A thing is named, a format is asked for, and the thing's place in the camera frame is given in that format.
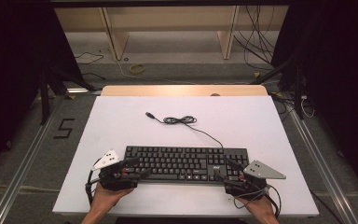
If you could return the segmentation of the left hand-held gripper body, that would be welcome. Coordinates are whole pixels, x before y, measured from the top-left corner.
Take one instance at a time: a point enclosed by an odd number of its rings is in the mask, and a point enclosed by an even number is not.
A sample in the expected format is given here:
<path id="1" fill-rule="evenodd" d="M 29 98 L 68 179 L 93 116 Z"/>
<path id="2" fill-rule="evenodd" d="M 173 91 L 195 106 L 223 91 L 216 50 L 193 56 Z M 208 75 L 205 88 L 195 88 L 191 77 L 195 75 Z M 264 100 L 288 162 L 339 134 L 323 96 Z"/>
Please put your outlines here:
<path id="1" fill-rule="evenodd" d="M 99 182 L 105 189 L 118 191 L 121 189 L 133 189 L 137 187 L 138 180 L 129 179 L 123 175 L 124 169 L 119 168 L 123 161 L 113 149 L 109 149 L 92 166 L 91 171 L 100 171 Z"/>

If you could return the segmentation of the light wooden table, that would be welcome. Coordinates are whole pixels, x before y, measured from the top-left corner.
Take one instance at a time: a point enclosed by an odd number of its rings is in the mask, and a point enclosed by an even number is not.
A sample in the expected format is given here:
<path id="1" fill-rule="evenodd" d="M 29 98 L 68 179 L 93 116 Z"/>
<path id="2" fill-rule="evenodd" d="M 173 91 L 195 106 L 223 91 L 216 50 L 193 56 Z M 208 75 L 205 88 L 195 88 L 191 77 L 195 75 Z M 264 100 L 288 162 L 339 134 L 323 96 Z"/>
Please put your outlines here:
<path id="1" fill-rule="evenodd" d="M 109 85 L 101 96 L 267 96 L 261 85 Z"/>

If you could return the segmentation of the person's left hand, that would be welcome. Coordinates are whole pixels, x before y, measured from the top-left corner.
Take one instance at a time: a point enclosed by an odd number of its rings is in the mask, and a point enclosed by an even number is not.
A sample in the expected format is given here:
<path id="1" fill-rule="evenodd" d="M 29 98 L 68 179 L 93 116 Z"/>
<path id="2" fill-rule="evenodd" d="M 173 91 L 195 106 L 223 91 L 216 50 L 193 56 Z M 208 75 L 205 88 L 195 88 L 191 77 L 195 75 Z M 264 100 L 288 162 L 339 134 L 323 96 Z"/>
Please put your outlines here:
<path id="1" fill-rule="evenodd" d="M 130 194 L 132 189 L 112 191 L 105 189 L 101 183 L 97 184 L 89 214 L 94 217 L 106 215 L 124 196 Z"/>

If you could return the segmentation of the black metal stand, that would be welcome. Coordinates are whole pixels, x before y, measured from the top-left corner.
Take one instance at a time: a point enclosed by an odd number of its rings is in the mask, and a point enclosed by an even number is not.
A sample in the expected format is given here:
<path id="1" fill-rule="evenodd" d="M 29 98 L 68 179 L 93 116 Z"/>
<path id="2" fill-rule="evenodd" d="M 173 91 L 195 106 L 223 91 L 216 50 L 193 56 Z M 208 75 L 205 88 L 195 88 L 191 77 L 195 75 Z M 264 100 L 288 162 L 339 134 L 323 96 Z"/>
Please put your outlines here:
<path id="1" fill-rule="evenodd" d="M 67 88 L 63 84 L 65 80 L 69 80 L 88 91 L 101 90 L 101 88 L 88 84 L 82 77 L 81 73 L 79 73 L 78 76 L 75 76 L 58 66 L 51 66 L 44 69 L 39 75 L 39 90 L 42 102 L 42 125 L 48 121 L 50 116 L 48 88 L 51 88 L 56 95 L 64 96 L 68 92 Z"/>
<path id="2" fill-rule="evenodd" d="M 298 62 L 298 58 L 296 56 L 291 56 L 288 60 L 286 60 L 281 65 L 274 68 L 272 71 L 266 73 L 264 76 L 257 78 L 255 81 L 251 82 L 251 85 L 260 85 L 265 81 L 269 80 L 272 77 L 275 77 L 278 74 L 282 74 L 282 78 L 279 83 L 279 89 L 282 91 L 284 86 L 288 84 L 288 76 L 286 74 L 287 70 L 295 70 L 293 74 L 294 78 L 294 90 L 295 90 L 295 100 L 294 100 L 294 110 L 300 119 L 303 119 L 303 112 L 301 108 L 301 96 L 303 89 L 303 77 L 300 63 Z"/>

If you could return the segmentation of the light wooden shelf unit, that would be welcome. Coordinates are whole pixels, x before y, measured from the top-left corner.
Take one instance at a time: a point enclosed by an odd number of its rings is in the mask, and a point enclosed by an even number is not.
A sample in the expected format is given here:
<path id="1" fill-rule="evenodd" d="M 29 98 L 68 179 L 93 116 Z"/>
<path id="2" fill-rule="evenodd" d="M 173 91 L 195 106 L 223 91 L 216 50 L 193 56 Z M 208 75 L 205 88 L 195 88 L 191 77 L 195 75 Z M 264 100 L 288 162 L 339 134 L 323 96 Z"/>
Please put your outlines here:
<path id="1" fill-rule="evenodd" d="M 279 31 L 287 6 L 70 7 L 55 10 L 65 32 L 104 32 L 121 59 L 130 32 L 215 31 L 222 57 L 230 57 L 236 31 Z"/>

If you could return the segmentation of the black curtain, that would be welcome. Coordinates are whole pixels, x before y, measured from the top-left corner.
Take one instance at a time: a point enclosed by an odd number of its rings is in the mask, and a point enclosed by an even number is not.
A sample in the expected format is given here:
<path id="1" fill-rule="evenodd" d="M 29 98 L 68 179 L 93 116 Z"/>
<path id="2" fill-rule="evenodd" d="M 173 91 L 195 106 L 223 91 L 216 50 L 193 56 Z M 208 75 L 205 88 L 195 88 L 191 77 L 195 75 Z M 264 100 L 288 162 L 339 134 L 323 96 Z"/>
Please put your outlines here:
<path id="1" fill-rule="evenodd" d="M 292 56 L 320 13 L 301 60 L 306 93 L 358 177 L 358 0 L 290 2 L 272 64 Z"/>
<path id="2" fill-rule="evenodd" d="M 40 77 L 58 94 L 81 80 L 49 0 L 0 0 L 0 153 L 38 94 Z"/>

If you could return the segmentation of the yellow tape roll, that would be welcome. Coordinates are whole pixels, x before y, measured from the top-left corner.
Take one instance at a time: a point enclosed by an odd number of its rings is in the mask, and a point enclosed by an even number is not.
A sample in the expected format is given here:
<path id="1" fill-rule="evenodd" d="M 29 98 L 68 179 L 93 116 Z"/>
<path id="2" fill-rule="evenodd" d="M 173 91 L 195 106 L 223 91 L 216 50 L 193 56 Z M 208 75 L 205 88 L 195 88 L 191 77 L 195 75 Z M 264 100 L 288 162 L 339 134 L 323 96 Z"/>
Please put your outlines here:
<path id="1" fill-rule="evenodd" d="M 130 66 L 130 72 L 134 75 L 142 74 L 145 70 L 145 66 L 143 64 L 135 63 Z"/>

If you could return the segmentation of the person's right hand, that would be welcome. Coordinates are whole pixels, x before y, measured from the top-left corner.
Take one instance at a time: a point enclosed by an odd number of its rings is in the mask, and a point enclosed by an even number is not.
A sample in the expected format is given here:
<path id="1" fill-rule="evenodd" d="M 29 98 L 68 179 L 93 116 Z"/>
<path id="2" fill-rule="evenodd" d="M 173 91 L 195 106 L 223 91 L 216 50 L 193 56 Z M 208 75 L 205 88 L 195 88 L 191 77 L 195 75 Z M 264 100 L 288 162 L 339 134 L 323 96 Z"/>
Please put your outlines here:
<path id="1" fill-rule="evenodd" d="M 246 209 L 259 221 L 275 218 L 272 204 L 265 196 L 255 201 L 249 201 L 243 198 L 239 198 L 239 201 L 242 202 Z"/>

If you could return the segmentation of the white table board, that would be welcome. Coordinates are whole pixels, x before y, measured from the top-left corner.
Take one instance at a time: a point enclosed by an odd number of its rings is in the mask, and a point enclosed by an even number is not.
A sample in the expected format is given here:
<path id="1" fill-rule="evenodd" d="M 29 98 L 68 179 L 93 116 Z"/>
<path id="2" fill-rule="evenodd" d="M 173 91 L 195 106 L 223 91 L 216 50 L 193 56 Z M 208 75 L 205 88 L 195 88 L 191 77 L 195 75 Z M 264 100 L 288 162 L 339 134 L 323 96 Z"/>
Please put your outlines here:
<path id="1" fill-rule="evenodd" d="M 268 96 L 100 96 L 91 109 L 76 154 L 53 207 L 63 215 L 90 208 L 85 184 L 91 166 L 109 149 L 127 146 L 246 148 L 286 175 L 271 181 L 271 198 L 284 217 L 315 217 L 318 209 Z M 141 183 L 112 210 L 120 217 L 245 217 L 220 186 Z"/>

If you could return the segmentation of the aluminium floor rail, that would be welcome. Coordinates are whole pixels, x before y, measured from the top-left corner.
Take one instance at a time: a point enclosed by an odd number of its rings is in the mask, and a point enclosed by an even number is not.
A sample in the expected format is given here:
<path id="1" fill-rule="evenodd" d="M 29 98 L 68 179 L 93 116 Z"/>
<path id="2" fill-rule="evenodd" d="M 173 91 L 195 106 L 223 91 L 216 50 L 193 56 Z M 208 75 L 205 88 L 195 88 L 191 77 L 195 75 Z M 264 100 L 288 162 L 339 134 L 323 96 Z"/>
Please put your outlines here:
<path id="1" fill-rule="evenodd" d="M 10 184 L 5 188 L 4 194 L 0 199 L 0 224 L 3 224 L 10 208 L 12 207 L 20 188 L 28 175 L 36 155 L 38 154 L 46 136 L 50 129 L 51 123 L 54 120 L 57 110 L 63 102 L 63 97 L 58 96 L 52 101 L 52 107 L 47 120 L 39 126 L 37 133 L 33 139 L 32 144 L 29 146 L 27 153 L 21 161 L 20 167 L 17 169 Z"/>
<path id="2" fill-rule="evenodd" d="M 342 218 L 342 222 L 344 224 L 358 224 L 358 217 L 355 215 L 350 201 L 335 179 L 331 169 L 315 143 L 305 121 L 300 118 L 296 111 L 291 112 L 290 116 L 296 125 L 296 128 L 306 145 L 307 151 L 309 152 L 310 157 L 312 158 L 324 185 L 326 186 L 330 197 L 332 198 L 332 201 Z"/>

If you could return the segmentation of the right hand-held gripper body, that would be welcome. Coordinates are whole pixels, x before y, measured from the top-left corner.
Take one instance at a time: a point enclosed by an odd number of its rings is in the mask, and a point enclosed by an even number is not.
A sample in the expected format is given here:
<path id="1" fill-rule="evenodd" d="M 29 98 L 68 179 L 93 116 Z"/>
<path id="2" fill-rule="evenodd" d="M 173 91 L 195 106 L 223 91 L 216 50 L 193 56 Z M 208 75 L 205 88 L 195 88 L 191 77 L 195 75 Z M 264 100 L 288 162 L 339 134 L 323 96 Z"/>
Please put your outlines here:
<path id="1" fill-rule="evenodd" d="M 286 175 L 254 160 L 243 171 L 232 170 L 224 183 L 227 194 L 246 200 L 259 200 L 267 194 L 268 179 L 285 179 Z"/>

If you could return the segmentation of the black computer keyboard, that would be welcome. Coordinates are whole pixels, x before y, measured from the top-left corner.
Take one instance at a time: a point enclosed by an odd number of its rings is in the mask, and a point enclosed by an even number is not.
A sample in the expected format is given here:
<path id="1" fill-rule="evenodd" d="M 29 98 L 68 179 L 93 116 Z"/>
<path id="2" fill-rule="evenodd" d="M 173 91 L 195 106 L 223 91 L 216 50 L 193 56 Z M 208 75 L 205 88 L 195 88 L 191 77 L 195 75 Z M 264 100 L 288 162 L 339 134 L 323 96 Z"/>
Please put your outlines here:
<path id="1" fill-rule="evenodd" d="M 214 171 L 232 181 L 242 175 L 242 170 L 232 168 L 228 160 L 243 167 L 249 164 L 246 148 L 127 146 L 124 157 L 140 158 L 127 172 L 139 174 L 149 169 L 151 175 L 143 179 L 149 183 L 218 185 Z"/>

